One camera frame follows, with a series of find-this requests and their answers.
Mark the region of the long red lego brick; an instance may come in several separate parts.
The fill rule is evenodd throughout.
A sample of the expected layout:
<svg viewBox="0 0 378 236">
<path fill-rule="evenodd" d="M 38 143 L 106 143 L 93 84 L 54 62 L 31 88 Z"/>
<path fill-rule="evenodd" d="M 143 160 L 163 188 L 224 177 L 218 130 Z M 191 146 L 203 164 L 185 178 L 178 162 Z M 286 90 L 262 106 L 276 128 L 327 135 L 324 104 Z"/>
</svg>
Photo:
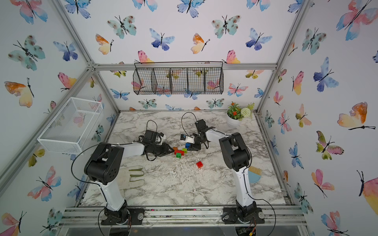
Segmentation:
<svg viewBox="0 0 378 236">
<path fill-rule="evenodd" d="M 175 151 L 174 151 L 174 154 L 175 154 L 175 155 L 180 154 L 180 156 L 184 156 L 184 155 L 185 155 L 185 152 L 182 151 L 182 150 L 175 150 Z"/>
</svg>

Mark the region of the small red lego brick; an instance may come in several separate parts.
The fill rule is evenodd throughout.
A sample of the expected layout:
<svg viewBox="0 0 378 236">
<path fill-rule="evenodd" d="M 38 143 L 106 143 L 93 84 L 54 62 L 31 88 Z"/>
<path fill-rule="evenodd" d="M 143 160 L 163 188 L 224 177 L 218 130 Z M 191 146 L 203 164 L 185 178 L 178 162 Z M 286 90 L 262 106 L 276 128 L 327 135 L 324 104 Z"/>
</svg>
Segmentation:
<svg viewBox="0 0 378 236">
<path fill-rule="evenodd" d="M 199 169 L 203 167 L 203 163 L 201 161 L 197 162 L 196 165 Z"/>
</svg>

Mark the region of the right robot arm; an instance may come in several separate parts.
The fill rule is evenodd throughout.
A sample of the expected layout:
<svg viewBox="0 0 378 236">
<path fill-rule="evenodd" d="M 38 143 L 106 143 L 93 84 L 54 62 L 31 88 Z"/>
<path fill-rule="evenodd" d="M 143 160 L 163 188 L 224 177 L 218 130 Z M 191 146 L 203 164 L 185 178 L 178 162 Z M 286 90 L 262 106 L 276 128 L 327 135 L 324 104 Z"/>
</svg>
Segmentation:
<svg viewBox="0 0 378 236">
<path fill-rule="evenodd" d="M 224 216 L 225 223 L 265 223 L 262 209 L 257 206 L 249 182 L 249 168 L 251 166 L 252 154 L 245 144 L 240 133 L 226 134 L 207 126 L 204 120 L 195 122 L 197 133 L 191 135 L 181 134 L 180 140 L 190 144 L 190 150 L 200 150 L 202 144 L 218 143 L 220 145 L 223 160 L 226 166 L 232 170 L 236 186 L 236 209 L 235 216 L 226 210 Z"/>
</svg>

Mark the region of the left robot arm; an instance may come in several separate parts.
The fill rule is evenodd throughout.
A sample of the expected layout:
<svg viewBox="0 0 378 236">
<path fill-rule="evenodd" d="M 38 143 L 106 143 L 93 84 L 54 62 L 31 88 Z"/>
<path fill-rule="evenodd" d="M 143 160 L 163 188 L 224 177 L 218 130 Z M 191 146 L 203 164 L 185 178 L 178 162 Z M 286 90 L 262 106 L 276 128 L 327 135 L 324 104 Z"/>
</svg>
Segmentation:
<svg viewBox="0 0 378 236">
<path fill-rule="evenodd" d="M 174 149 L 163 141 L 164 135 L 154 131 L 146 131 L 139 140 L 126 144 L 110 144 L 101 142 L 96 145 L 93 154 L 84 167 L 84 173 L 99 186 L 106 205 L 104 220 L 101 225 L 125 225 L 132 223 L 132 215 L 128 210 L 127 201 L 122 197 L 117 176 L 124 158 L 133 156 L 161 157 L 174 152 Z"/>
</svg>

